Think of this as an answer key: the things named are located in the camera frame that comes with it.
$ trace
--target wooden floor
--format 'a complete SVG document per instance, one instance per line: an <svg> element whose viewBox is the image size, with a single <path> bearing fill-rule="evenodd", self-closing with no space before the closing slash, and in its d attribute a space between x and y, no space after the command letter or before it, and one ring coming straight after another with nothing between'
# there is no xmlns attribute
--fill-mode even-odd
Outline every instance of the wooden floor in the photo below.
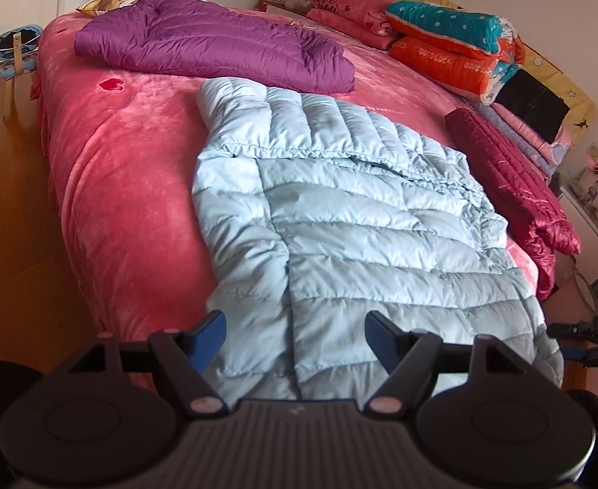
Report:
<svg viewBox="0 0 598 489"><path fill-rule="evenodd" d="M48 371L94 331L49 199L30 84L18 78L16 111L4 123L0 79L0 359Z"/></svg>

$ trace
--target white cabinet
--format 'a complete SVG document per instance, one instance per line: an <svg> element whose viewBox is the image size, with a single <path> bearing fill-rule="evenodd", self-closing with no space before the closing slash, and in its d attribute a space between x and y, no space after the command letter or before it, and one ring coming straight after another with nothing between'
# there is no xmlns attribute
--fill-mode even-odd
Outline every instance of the white cabinet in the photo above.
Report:
<svg viewBox="0 0 598 489"><path fill-rule="evenodd" d="M582 241L582 251L575 256L577 270L590 284L593 284L598 279L598 227L580 202L565 187L560 187L558 198L568 220Z"/></svg>

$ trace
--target down jacket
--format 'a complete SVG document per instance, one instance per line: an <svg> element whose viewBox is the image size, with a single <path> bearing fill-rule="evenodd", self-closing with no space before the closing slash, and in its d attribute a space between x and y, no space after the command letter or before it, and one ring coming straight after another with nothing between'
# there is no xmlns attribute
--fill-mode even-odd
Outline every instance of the down jacket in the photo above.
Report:
<svg viewBox="0 0 598 489"><path fill-rule="evenodd" d="M192 198L226 314L207 379L228 403L355 398L387 377L377 310L446 342L494 335L557 384L563 362L461 152L333 97L209 79ZM440 375L436 391L464 377Z"/></svg>
<svg viewBox="0 0 598 489"><path fill-rule="evenodd" d="M554 251L580 252L559 201L516 145L476 112L454 110L446 127L508 231L539 268L537 297L546 299L554 287Z"/></svg>

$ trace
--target pink pillow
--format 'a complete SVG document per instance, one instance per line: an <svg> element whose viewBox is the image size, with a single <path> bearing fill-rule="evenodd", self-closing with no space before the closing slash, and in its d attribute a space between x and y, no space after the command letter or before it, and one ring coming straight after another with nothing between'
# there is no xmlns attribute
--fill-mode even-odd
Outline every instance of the pink pillow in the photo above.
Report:
<svg viewBox="0 0 598 489"><path fill-rule="evenodd" d="M340 31L346 35L357 38L362 44L366 44L376 49L389 49L389 46L398 39L397 35L380 36L372 33L369 29L365 29L356 23L353 23L346 18L342 18L330 11L323 9L310 9L308 11L308 18L319 22L325 26L331 27L336 31Z"/></svg>
<svg viewBox="0 0 598 489"><path fill-rule="evenodd" d="M313 7L330 11L381 36L394 35L385 9L393 0L313 0Z"/></svg>
<svg viewBox="0 0 598 489"><path fill-rule="evenodd" d="M503 105L493 103L492 107L503 121L518 132L525 141L532 145L551 165L559 165L568 152L573 142L573 135L563 124L552 143L546 142L538 132L531 128L525 121L507 110Z"/></svg>

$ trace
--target yellow headboard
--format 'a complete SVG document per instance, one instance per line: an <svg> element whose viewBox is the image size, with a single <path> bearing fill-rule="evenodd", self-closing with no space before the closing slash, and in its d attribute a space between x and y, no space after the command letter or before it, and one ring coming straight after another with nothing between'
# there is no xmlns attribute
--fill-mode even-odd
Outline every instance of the yellow headboard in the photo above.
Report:
<svg viewBox="0 0 598 489"><path fill-rule="evenodd" d="M462 7L449 0L416 1L462 9ZM561 97L568 105L570 111L564 118L564 125L573 134L573 146L577 145L587 131L587 125L590 125L598 114L596 105L559 68L527 44L525 45L525 64L523 68L550 88L554 94Z"/></svg>

